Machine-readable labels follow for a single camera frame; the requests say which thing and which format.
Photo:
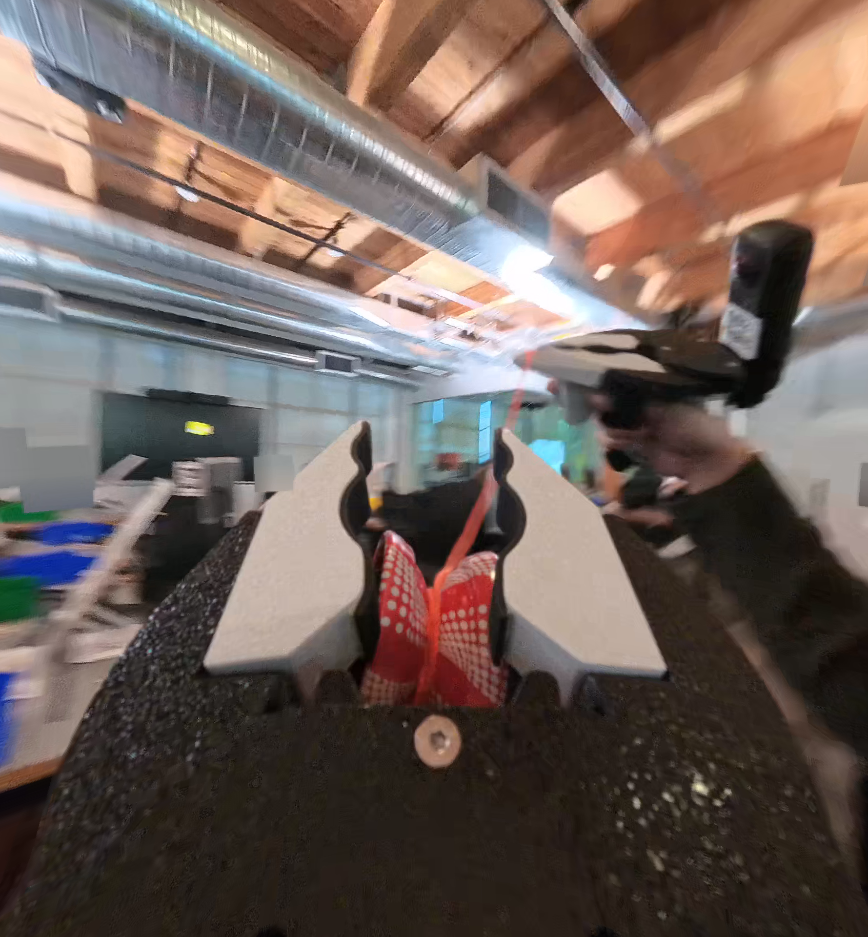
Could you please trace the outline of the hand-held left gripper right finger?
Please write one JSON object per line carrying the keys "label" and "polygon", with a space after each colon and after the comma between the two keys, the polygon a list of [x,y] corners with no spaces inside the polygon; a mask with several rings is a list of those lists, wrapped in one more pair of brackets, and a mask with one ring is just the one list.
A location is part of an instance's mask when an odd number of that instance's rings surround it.
{"label": "hand-held left gripper right finger", "polygon": [[662,680],[667,663],[601,510],[518,439],[496,434],[493,659],[547,673],[561,698],[589,676]]}

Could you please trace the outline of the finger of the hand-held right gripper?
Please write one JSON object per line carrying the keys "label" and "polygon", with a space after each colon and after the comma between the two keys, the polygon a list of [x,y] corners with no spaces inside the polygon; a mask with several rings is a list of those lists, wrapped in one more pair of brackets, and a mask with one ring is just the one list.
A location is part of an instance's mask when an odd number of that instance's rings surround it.
{"label": "finger of the hand-held right gripper", "polygon": [[593,388],[609,371],[656,374],[656,362],[639,355],[534,355],[531,369],[559,385]]}
{"label": "finger of the hand-held right gripper", "polygon": [[562,338],[552,344],[552,357],[579,360],[635,356],[657,360],[666,341],[667,331],[613,330]]}

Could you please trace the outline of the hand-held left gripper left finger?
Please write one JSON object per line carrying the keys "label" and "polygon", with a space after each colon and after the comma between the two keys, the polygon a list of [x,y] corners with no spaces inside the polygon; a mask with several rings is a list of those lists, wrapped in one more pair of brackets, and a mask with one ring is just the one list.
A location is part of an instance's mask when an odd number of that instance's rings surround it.
{"label": "hand-held left gripper left finger", "polygon": [[371,469],[370,424],[355,423],[264,504],[206,651],[208,674],[282,674],[312,698],[325,673],[362,656]]}

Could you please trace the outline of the person's right forearm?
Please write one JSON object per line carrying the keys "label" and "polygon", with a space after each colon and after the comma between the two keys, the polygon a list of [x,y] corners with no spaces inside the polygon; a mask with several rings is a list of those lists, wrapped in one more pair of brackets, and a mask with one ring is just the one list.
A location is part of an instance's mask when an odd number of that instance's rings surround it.
{"label": "person's right forearm", "polygon": [[868,765],[868,584],[758,459],[675,515],[808,713]]}

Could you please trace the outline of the person's right hand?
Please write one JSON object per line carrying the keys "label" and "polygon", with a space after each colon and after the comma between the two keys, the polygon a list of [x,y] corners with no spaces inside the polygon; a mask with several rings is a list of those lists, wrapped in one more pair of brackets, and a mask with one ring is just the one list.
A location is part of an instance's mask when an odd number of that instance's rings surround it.
{"label": "person's right hand", "polygon": [[600,440],[610,450],[624,451],[648,463],[659,475],[681,480],[690,495],[699,495],[731,480],[757,460],[744,439],[729,431],[725,421],[703,407],[685,403],[649,404],[637,428],[604,425],[609,401],[592,398],[598,408]]}

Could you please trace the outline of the small blue parts bin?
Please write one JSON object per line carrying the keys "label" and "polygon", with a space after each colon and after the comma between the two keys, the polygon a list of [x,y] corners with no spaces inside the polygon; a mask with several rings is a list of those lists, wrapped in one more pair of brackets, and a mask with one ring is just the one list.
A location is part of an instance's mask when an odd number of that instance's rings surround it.
{"label": "small blue parts bin", "polygon": [[42,589],[62,588],[86,575],[97,559],[69,550],[6,556],[0,559],[0,578],[31,578]]}

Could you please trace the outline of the grey work table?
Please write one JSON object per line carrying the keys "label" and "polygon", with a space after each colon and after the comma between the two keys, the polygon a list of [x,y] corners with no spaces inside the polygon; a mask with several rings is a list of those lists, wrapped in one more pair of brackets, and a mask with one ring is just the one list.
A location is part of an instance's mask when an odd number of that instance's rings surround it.
{"label": "grey work table", "polygon": [[23,643],[0,628],[0,672],[16,677],[0,794],[55,774],[112,665],[143,627],[134,620],[56,635],[27,632]]}

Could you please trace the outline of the black wall screen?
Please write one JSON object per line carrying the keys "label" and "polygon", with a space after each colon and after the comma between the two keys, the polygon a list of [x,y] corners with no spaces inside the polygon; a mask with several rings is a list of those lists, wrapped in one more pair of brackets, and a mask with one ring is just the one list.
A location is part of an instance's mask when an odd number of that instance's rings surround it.
{"label": "black wall screen", "polygon": [[236,458],[238,482],[251,482],[261,449],[263,409],[234,404],[227,397],[150,390],[145,394],[101,395],[100,469],[129,455],[144,459],[134,480],[170,477],[174,462]]}

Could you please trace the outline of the silver spiral air duct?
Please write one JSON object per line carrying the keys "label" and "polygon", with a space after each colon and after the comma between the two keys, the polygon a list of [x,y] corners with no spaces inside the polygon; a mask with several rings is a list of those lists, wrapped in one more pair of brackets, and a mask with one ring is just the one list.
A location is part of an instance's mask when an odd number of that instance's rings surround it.
{"label": "silver spiral air duct", "polygon": [[642,323],[641,278],[580,271],[552,247],[547,205],[493,160],[455,170],[424,154],[213,3],[0,1],[0,34],[534,304]]}

